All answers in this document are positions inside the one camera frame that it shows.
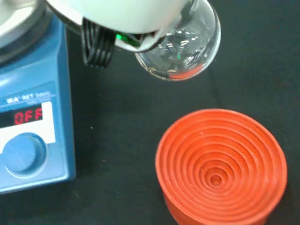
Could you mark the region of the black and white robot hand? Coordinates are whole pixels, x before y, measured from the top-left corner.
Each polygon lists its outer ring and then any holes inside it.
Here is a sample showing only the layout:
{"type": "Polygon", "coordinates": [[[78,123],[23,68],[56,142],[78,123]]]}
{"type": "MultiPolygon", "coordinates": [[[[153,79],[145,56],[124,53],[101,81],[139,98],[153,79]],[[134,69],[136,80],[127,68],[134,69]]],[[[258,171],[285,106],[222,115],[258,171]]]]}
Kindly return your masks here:
{"type": "Polygon", "coordinates": [[[48,0],[81,36],[86,66],[105,68],[115,48],[143,53],[157,47],[192,6],[190,0],[48,0]]]}

